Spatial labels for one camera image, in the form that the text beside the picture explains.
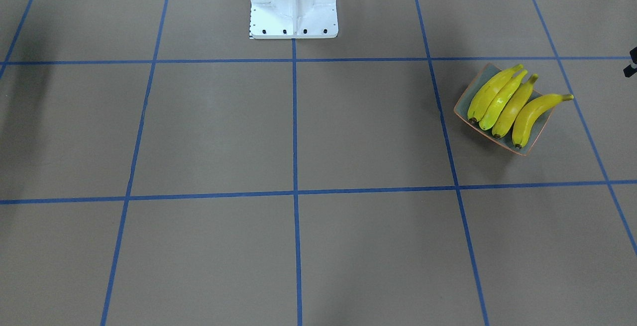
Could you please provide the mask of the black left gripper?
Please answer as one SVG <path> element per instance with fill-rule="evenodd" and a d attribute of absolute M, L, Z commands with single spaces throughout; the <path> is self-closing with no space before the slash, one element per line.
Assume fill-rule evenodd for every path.
<path fill-rule="evenodd" d="M 630 65 L 627 65 L 623 68 L 623 74 L 626 78 L 630 78 L 637 74 L 637 47 L 634 47 L 630 50 L 630 57 L 633 63 L 630 63 Z"/>

